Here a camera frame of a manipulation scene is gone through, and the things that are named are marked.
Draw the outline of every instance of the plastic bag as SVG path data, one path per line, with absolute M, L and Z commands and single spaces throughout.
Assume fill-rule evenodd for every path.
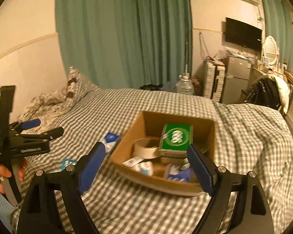
M 281 106 L 277 84 L 269 78 L 262 78 L 251 88 L 244 103 L 267 106 L 278 110 Z

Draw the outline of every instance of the human hand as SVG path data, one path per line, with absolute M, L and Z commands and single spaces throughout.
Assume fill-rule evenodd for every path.
M 27 161 L 25 159 L 23 159 L 21 165 L 22 165 L 22 168 L 20 168 L 20 170 L 19 170 L 19 177 L 20 177 L 20 182 L 23 182 L 24 181 L 24 174 L 25 174 L 24 167 L 27 167 Z M 4 165 L 0 164 L 0 176 L 9 178 L 9 177 L 12 176 L 12 174 L 8 170 L 8 168 L 6 168 Z M 1 194 L 5 193 L 4 190 L 3 190 L 1 182 L 0 182 L 0 193 Z

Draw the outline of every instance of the green curtain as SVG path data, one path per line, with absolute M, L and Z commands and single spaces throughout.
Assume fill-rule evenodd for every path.
M 55 0 L 55 22 L 66 71 L 102 88 L 177 81 L 186 35 L 191 71 L 190 0 Z
M 293 67 L 293 31 L 289 6 L 284 0 L 262 0 L 265 12 L 266 36 L 271 35 L 280 48 L 279 62 L 285 59 L 288 70 Z

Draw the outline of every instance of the bolt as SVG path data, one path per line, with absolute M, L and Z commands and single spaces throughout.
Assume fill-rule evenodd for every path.
M 226 172 L 226 168 L 225 167 L 223 167 L 223 166 L 219 166 L 218 167 L 218 171 L 220 171 L 221 173 L 225 173 Z
M 36 171 L 36 175 L 37 176 L 41 176 L 43 174 L 43 170 L 38 170 L 38 171 Z
M 249 174 L 252 178 L 255 178 L 255 177 L 256 177 L 256 173 L 255 173 L 255 172 L 250 171 L 248 174 Z
M 66 167 L 66 170 L 71 172 L 75 169 L 75 166 L 73 166 L 72 164 Z

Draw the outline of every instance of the white spiral logo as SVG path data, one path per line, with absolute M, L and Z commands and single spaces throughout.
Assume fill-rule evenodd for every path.
M 182 135 L 183 135 L 183 132 L 180 131 L 180 130 L 175 130 L 173 133 L 172 133 L 172 139 L 171 139 L 171 142 L 172 143 L 181 143 L 182 142 Z

